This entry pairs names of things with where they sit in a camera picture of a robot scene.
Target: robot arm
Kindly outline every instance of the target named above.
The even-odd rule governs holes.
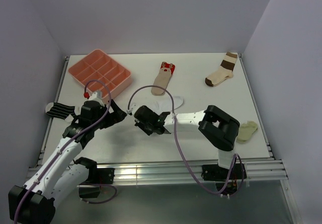
[[[170,112],[157,115],[146,106],[133,104],[129,110],[135,118],[135,126],[147,135],[169,134],[174,131],[174,116]],[[177,131],[199,130],[218,149],[218,165],[229,169],[234,155],[234,142],[239,122],[216,106],[204,111],[177,114]]]
[[[113,100],[111,101],[111,107],[113,109],[112,113],[107,113],[99,124],[80,135],[61,151],[62,146],[73,136],[97,122],[106,112],[106,106],[101,100],[101,93],[94,92],[91,95],[89,100],[82,106],[80,116],[66,128],[63,138],[46,163],[23,187],[14,186],[10,190],[9,211],[12,220],[14,219],[18,204],[34,183],[37,183],[37,185],[28,194],[19,211],[18,222],[20,223],[50,223],[54,217],[55,208],[75,186],[85,181],[88,183],[99,183],[97,163],[86,158],[79,158],[68,172],[64,175],[62,174],[72,160],[94,137],[96,130],[110,127],[115,123],[121,122],[126,117],[127,114]],[[38,176],[48,167],[49,169],[45,176],[38,180]]]
[[[77,137],[63,151],[60,149],[72,137],[97,122],[106,112],[106,106],[101,101],[100,93],[94,92],[88,101],[82,106],[81,114],[73,121],[63,133],[56,150],[41,167],[41,169],[28,180],[23,187],[14,186],[9,192],[10,218],[13,220],[18,204],[30,191],[31,186],[37,183],[29,192],[19,212],[20,223],[50,223],[55,214],[55,208],[75,188],[83,182],[99,183],[97,163],[93,160],[80,158],[75,161],[73,167],[64,171],[71,161],[86,147],[87,143],[94,137],[98,129],[110,127],[121,122],[126,113],[123,112],[112,100],[112,113],[95,127]],[[147,135],[152,133],[169,134],[174,131],[174,116],[170,112],[157,115],[146,106],[136,106],[129,111],[134,115],[135,126],[141,128]],[[194,113],[183,113],[176,115],[179,131],[199,130],[216,148],[218,148],[219,166],[229,169],[233,154],[234,141],[238,134],[239,122],[215,106],[208,106],[205,111]],[[52,159],[59,154],[55,162],[49,165]],[[48,168],[46,175],[38,180],[38,176]]]

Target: white tabletop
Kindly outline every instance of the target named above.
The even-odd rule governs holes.
[[[235,151],[243,159],[269,158],[263,131],[252,101],[247,81],[237,59],[233,78],[225,80],[217,87],[205,84],[205,78],[221,64],[225,53],[184,53],[184,54],[115,54],[116,61],[127,67],[133,83],[115,98],[118,106],[126,111],[132,93],[139,87],[153,84],[162,61],[176,66],[167,90],[172,95],[182,96],[184,104],[176,113],[196,112],[215,105],[236,118],[240,123],[248,120],[258,123],[259,129],[252,139],[244,144],[235,143]],[[68,67],[71,67],[84,55],[72,55]],[[85,101],[84,89],[66,72],[58,102],[70,106],[81,106]],[[141,90],[133,102],[144,104],[167,98],[154,96],[150,89]],[[62,138],[69,123],[62,119],[53,119],[46,143],[43,161],[46,161]],[[179,143],[188,160],[216,160],[217,149],[198,131],[180,132]],[[127,116],[124,121],[110,128],[98,130],[78,157],[86,157],[98,163],[141,163],[181,161],[173,134],[147,136],[134,126],[134,118]]]

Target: beige sock with brown stripes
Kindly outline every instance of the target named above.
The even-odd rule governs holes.
[[[215,87],[222,83],[225,79],[233,77],[232,71],[237,61],[237,55],[227,52],[225,58],[221,62],[218,70],[206,77],[205,83],[210,87]]]

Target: pink tray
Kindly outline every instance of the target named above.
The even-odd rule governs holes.
[[[70,67],[68,72],[83,86],[90,80],[104,82],[110,89],[112,98],[118,96],[132,83],[131,72],[100,49],[85,56]],[[103,94],[103,101],[108,102],[108,93],[100,83],[90,83],[88,90],[90,92],[100,90]]]

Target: red and beige sock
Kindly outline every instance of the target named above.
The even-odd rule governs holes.
[[[227,52],[225,58],[221,62],[219,69],[206,77],[205,83],[210,87],[215,87],[222,83],[225,79],[233,77],[232,71],[237,61],[237,55]]]
[[[170,81],[170,78],[175,70],[175,67],[176,66],[174,64],[162,62],[159,74],[156,76],[153,85],[163,87],[164,89],[166,89]],[[160,88],[152,87],[151,93],[155,96],[161,96],[165,92]]]

